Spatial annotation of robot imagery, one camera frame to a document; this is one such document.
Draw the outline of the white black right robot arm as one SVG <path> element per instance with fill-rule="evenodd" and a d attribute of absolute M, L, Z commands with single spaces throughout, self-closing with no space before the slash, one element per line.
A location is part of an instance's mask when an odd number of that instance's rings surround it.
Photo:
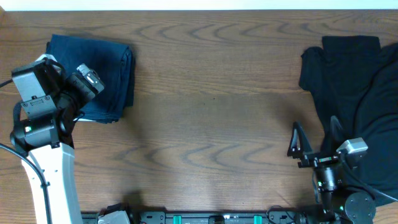
<path fill-rule="evenodd" d="M 368 150 L 363 138 L 346 139 L 336 116 L 330 119 L 331 149 L 314 152 L 299 122 L 294 122 L 287 156 L 313 170 L 316 205 L 295 212 L 294 223 L 372 223 L 375 196 L 347 176 Z"/>

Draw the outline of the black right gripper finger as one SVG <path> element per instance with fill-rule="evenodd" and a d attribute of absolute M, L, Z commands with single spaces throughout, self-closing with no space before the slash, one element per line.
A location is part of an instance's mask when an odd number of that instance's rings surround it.
<path fill-rule="evenodd" d="M 345 131 L 341 125 L 339 119 L 336 116 L 330 118 L 330 152 L 336 152 L 336 150 L 345 141 Z"/>
<path fill-rule="evenodd" d="M 287 156 L 288 157 L 303 157 L 306 154 L 311 154 L 313 149 L 309 140 L 299 122 L 293 123 L 292 136 L 290 139 Z"/>

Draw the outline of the dark blue shorts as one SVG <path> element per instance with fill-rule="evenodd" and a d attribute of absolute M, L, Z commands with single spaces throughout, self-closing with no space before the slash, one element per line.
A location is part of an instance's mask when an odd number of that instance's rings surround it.
<path fill-rule="evenodd" d="M 54 34 L 46 54 L 63 65 L 67 75 L 85 64 L 104 83 L 104 90 L 85 105 L 83 119 L 99 123 L 119 121 L 124 108 L 134 104 L 135 55 L 127 44 Z"/>

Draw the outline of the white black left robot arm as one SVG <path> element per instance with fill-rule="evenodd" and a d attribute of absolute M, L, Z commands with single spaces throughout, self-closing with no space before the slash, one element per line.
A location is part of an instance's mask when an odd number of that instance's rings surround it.
<path fill-rule="evenodd" d="M 22 101 L 10 140 L 29 178 L 37 223 L 83 223 L 72 132 L 104 83 L 85 64 L 67 75 L 48 58 L 13 70 L 12 81 Z"/>

